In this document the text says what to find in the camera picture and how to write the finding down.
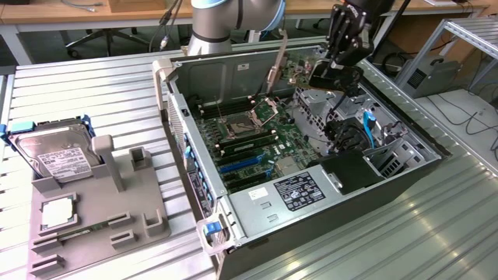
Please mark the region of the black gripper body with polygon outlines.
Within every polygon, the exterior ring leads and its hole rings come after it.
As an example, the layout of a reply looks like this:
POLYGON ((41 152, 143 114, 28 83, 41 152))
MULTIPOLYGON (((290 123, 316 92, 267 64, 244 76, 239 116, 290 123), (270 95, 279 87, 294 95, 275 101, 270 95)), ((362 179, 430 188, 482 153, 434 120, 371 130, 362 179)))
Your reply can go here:
POLYGON ((364 17, 366 21, 376 18, 391 10, 394 0, 346 0, 344 5, 355 17, 364 17))

